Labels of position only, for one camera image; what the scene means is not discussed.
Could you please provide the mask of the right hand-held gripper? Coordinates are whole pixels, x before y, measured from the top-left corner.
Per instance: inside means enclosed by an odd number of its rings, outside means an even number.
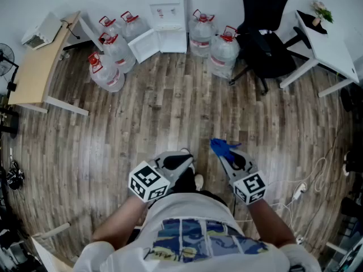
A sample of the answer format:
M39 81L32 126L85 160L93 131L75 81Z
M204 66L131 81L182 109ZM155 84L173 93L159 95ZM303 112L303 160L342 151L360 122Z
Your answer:
M251 205L263 199L267 188L264 173L262 171L255 172L257 167L249 154L238 149L231 149L231 154L234 157L232 162L224 156L220 156L219 160L228 178L236 180L232 184L233 193L245 205ZM241 171L252 174L241 178Z

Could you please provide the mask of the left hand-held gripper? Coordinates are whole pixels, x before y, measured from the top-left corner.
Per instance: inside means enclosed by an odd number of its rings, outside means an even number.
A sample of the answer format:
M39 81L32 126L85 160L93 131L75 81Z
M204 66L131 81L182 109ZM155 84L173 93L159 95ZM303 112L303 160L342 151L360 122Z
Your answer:
M182 151L166 151L157 158L142 161L129 174L128 188L142 202L163 197L193 163L193 156Z

